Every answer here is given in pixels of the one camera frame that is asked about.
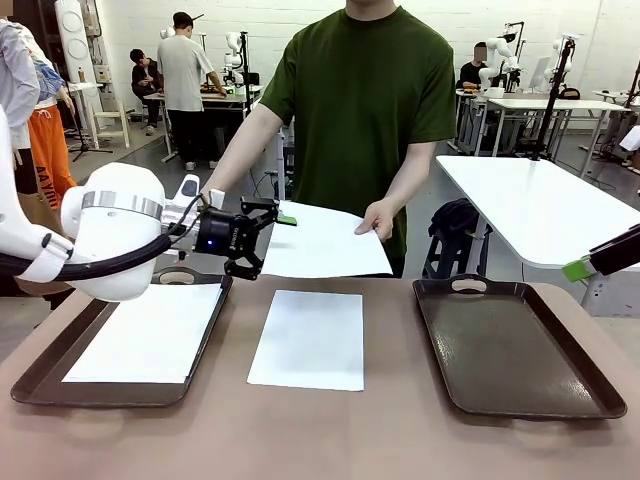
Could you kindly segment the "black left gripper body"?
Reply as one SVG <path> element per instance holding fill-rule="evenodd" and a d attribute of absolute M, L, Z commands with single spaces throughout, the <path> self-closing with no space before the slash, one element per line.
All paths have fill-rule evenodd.
<path fill-rule="evenodd" d="M 247 215 L 207 209 L 200 216 L 196 252 L 230 259 L 253 254 L 253 225 Z"/>

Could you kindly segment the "person's left hand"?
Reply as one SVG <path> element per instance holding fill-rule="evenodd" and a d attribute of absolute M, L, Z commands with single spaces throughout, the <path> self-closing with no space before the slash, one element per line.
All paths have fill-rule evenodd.
<path fill-rule="evenodd" d="M 361 223 L 356 227 L 356 235 L 374 232 L 381 243 L 397 237 L 398 242 L 405 243 L 407 227 L 405 221 L 397 220 L 405 208 L 407 200 L 401 196 L 388 195 L 370 204 Z"/>

